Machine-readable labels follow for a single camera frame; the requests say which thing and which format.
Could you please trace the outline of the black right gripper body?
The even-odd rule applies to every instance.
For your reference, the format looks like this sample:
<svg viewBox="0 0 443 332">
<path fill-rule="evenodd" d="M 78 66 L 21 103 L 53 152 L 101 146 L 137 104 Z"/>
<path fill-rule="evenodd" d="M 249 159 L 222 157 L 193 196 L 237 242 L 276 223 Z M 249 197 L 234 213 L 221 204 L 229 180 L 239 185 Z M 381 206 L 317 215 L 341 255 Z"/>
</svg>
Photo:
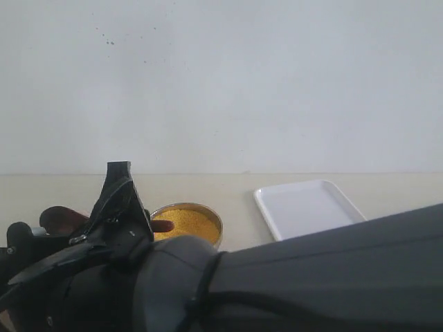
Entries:
<svg viewBox="0 0 443 332">
<path fill-rule="evenodd" d="M 109 238 L 47 233 L 30 264 L 1 283 L 2 331 L 154 331 L 146 293 L 152 242 L 140 230 Z"/>
</svg>

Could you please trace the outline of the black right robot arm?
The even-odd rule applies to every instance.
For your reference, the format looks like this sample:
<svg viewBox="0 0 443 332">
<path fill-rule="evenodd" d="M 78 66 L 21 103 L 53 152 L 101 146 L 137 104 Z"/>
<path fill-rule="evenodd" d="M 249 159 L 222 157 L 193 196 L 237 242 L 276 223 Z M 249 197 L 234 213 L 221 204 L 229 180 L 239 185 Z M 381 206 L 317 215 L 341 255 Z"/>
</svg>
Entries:
<svg viewBox="0 0 443 332">
<path fill-rule="evenodd" d="M 91 216 L 9 226 L 1 310 L 17 331 L 441 331 L 442 206 L 237 252 L 154 240 L 127 161 Z"/>
</svg>

